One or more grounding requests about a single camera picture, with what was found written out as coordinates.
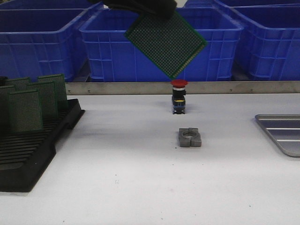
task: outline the gloved hand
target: gloved hand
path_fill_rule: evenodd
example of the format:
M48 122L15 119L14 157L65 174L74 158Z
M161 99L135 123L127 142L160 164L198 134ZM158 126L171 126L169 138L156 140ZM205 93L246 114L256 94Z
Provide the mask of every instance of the gloved hand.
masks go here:
M88 0L97 3L101 0ZM175 0L103 0L112 9L125 9L138 13L150 13L164 19L170 19L176 9Z

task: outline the white table surface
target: white table surface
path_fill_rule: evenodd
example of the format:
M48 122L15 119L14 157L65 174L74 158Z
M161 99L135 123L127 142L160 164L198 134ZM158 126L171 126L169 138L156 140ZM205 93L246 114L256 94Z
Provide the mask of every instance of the white table surface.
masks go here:
M1 225L299 225L300 159L256 114L299 114L300 94L71 96L86 110L33 190L0 193ZM180 148L179 128L202 147Z

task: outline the metal tray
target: metal tray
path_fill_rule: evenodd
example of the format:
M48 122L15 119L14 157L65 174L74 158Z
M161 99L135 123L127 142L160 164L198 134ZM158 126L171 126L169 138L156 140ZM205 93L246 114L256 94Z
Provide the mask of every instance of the metal tray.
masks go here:
M284 154L300 157L300 115L256 115L255 118Z

